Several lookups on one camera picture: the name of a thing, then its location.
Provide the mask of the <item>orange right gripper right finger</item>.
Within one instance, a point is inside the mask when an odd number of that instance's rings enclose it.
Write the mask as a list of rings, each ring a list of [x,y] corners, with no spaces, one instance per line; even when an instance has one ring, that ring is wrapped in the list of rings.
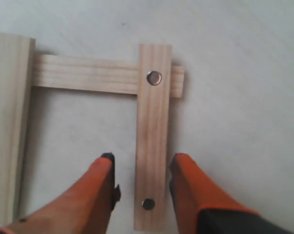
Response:
[[[169,188],[179,233],[289,233],[234,200],[188,154],[176,154],[170,171]]]

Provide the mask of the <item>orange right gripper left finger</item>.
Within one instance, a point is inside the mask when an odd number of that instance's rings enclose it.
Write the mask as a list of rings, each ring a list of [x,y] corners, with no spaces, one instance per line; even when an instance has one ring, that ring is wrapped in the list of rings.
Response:
[[[8,225],[0,234],[104,234],[120,200],[115,185],[115,157],[103,153],[59,197]]]

